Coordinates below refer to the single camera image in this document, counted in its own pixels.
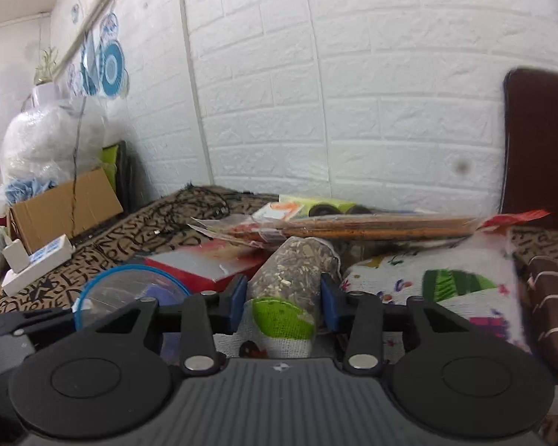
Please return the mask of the blue rimmed round mesh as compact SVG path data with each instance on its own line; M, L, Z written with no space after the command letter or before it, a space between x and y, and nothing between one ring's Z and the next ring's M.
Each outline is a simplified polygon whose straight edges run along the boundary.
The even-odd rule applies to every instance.
M181 304L190 295L179 280L157 268L138 264L115 267L83 288L73 305L75 326L81 330L143 298L154 298L166 306Z

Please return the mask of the green patch fabric pouch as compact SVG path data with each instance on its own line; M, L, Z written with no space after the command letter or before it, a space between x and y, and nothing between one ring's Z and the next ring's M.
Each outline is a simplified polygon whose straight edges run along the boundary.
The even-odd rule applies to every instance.
M215 334L215 346L229 358L308 358L323 323L323 274L340 277L333 246L315 237L291 237L250 279L238 330Z

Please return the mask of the christmas print fabric pouch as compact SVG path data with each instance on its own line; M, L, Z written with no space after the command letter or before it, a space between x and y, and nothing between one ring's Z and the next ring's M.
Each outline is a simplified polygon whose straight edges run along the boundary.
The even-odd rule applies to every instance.
M529 350L509 237L477 233L454 244L380 255L352 265L341 288L404 305L418 296Z

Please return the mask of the red flat box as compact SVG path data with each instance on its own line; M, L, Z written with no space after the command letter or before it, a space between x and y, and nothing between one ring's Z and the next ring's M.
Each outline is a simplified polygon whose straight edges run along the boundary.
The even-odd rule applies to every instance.
M210 240L144 258L144 264L179 280L191 293L222 292L235 275L252 278L272 255L264 249Z

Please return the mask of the white power strip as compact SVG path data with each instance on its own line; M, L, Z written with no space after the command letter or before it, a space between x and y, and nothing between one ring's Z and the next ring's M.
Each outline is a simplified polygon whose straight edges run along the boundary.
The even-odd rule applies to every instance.
M74 247L68 237L62 235L28 256L28 264L18 273L13 269L4 275L1 291L12 297L35 281L55 270L72 258Z

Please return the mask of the letter print brown cloth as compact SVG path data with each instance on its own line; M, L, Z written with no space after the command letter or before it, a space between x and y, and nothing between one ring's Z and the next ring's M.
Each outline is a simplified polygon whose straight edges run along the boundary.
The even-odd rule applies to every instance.
M520 282L529 350L421 297L404 305L380 298L378 375L343 369L349 337L329 331L324 316L308 358L229 358L215 347L221 368L203 376L180 368L181 306L189 296L166 306L136 300L76 329L73 305L100 273L219 240L190 227L193 217L251 216L278 201L188 185L89 230L70 260L18 294L1 291L0 313L61 308L73 320L0 334L0 445L543 443L558 379L524 326ZM477 233L509 237L506 227ZM466 238L327 240L340 257L333 280L343 289L354 264Z

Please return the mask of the cardboard box left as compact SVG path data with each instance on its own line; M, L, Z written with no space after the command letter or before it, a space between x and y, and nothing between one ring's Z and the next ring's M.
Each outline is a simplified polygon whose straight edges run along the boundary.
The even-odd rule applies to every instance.
M29 253L57 237L71 240L123 212L102 169L78 176L11 208L11 224Z

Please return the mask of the yellow green toy car box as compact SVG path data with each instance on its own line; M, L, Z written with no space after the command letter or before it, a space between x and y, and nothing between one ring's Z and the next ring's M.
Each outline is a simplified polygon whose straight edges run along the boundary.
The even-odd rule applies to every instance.
M304 197L290 194L280 194L280 203L294 203L300 207L296 217L334 216L335 214L369 214L367 206L352 203L344 199Z

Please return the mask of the orange white medicine box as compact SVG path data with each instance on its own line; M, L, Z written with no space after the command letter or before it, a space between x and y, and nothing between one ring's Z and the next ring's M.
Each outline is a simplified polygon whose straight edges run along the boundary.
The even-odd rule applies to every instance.
M267 203L252 214L252 219L257 222L267 222L268 220L279 220L287 222L294 219L303 210L303 205L299 203Z

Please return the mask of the clear plastic bag bundle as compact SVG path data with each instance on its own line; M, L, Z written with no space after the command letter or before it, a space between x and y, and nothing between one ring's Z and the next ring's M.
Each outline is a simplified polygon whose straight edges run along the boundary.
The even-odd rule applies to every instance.
M102 164L106 113L95 99L49 102L15 116L1 144L1 179L68 182Z

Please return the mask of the brown wrapped gift box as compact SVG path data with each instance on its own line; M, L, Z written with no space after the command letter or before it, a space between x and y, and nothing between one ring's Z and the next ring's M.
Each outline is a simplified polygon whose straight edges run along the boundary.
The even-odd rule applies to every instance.
M534 345L558 379L558 262L535 256L528 262L527 271Z

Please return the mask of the dark brown wooden board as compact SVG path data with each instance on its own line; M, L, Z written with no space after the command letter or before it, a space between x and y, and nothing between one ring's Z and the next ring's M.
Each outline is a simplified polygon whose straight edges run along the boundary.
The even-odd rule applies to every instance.
M545 210L558 230L558 72L513 68L504 78L502 213Z

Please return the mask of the white potted plant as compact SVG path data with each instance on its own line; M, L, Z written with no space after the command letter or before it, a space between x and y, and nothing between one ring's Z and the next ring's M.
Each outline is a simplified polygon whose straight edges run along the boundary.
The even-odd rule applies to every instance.
M40 107L59 99L58 85L55 82L57 70L57 50L48 46L42 50L39 65L34 75L34 87L31 93L32 106Z

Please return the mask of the blue round wall fan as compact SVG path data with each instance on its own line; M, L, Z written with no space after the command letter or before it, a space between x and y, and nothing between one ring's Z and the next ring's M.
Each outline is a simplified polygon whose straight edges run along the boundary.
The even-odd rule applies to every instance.
M113 39L108 41L99 54L99 82L102 92L109 98L126 92L128 73L121 44Z

